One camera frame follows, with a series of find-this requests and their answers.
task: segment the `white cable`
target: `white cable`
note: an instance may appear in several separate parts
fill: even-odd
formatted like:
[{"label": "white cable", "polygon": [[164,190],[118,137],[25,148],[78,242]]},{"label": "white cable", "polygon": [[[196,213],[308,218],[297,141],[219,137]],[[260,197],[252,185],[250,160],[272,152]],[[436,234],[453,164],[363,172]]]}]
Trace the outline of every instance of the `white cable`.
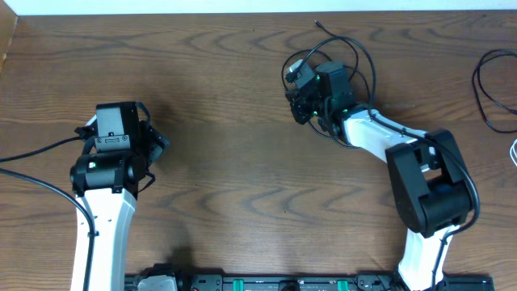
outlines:
[{"label": "white cable", "polygon": [[515,151],[515,146],[517,146],[517,139],[511,144],[510,147],[510,158],[514,161],[515,166],[517,167],[517,152]]}]

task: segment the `wooden tabletop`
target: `wooden tabletop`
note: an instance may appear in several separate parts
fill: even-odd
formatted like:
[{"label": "wooden tabletop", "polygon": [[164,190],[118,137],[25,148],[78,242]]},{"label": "wooden tabletop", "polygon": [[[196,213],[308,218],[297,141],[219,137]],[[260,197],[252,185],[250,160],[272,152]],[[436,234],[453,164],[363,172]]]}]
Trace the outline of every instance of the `wooden tabletop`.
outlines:
[{"label": "wooden tabletop", "polygon": [[[483,123],[470,77],[485,51],[517,49],[515,12],[23,17],[0,77],[0,156],[74,136],[98,103],[140,100],[171,147],[139,196],[127,272],[165,262],[227,273],[392,271],[406,228],[386,165],[297,124],[284,98],[286,57],[328,36],[313,19],[368,48],[384,115],[455,135],[481,218],[453,239],[445,271],[489,273],[497,290],[513,289],[516,136]],[[353,62],[342,44],[323,50]],[[364,57],[359,69],[370,76]],[[485,88],[510,107],[516,73],[507,58],[483,69]],[[486,106],[498,126],[517,127]],[[2,167],[70,191],[81,148]],[[0,185],[0,289],[69,289],[74,207],[30,183],[0,176]]]}]

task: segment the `white wall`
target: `white wall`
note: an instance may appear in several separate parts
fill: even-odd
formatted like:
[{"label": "white wall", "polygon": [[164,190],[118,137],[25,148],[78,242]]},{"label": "white wall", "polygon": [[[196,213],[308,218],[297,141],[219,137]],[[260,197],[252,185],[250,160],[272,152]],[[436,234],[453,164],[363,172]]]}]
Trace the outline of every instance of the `white wall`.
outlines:
[{"label": "white wall", "polygon": [[18,15],[517,9],[517,0],[5,0]]}]

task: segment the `white object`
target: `white object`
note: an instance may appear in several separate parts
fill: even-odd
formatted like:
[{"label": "white object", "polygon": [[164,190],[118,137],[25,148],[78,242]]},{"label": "white object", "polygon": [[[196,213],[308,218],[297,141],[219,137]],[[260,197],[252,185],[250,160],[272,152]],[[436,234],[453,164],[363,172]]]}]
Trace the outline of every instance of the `white object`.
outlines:
[{"label": "white object", "polygon": [[[438,257],[441,239],[446,233],[458,228],[460,226],[448,226],[436,231],[430,238],[424,238],[421,234],[407,230],[406,249],[402,261],[398,264],[398,272],[410,290],[425,290],[431,287],[432,271]],[[436,270],[436,284],[443,280],[442,267],[451,239],[452,235],[448,237],[447,244],[443,248]]]},{"label": "white object", "polygon": [[510,147],[510,158],[514,161],[515,166],[517,167],[517,152],[515,152],[515,147],[517,146],[517,139],[511,144]]},{"label": "white object", "polygon": [[178,291],[176,279],[171,276],[151,276],[138,283],[138,291]]},{"label": "white object", "polygon": [[[104,188],[86,191],[77,200],[95,218],[95,230],[99,232],[95,237],[90,290],[124,290],[128,233],[137,206],[135,197],[125,189],[111,193],[111,188]],[[78,240],[71,290],[82,291],[90,229],[82,213],[77,211],[77,215]]]},{"label": "white object", "polygon": [[[413,133],[421,137],[426,134],[423,130],[408,129],[405,126],[389,120],[386,117],[381,116],[375,109],[372,109],[372,114],[375,114],[378,120],[383,121],[386,124],[390,124],[399,129],[406,129],[406,132],[408,133]],[[411,143],[416,141],[416,139],[412,137],[401,135],[392,129],[388,129],[385,126],[378,124],[370,118],[368,110],[363,110],[350,116],[347,120],[343,121],[343,127],[345,128],[346,138],[351,145],[358,146],[369,151],[384,162],[386,162],[385,151],[390,147],[400,143]]]},{"label": "white object", "polygon": [[511,0],[299,0],[296,3],[276,0],[6,0],[6,3],[20,16],[517,9],[517,2]]}]

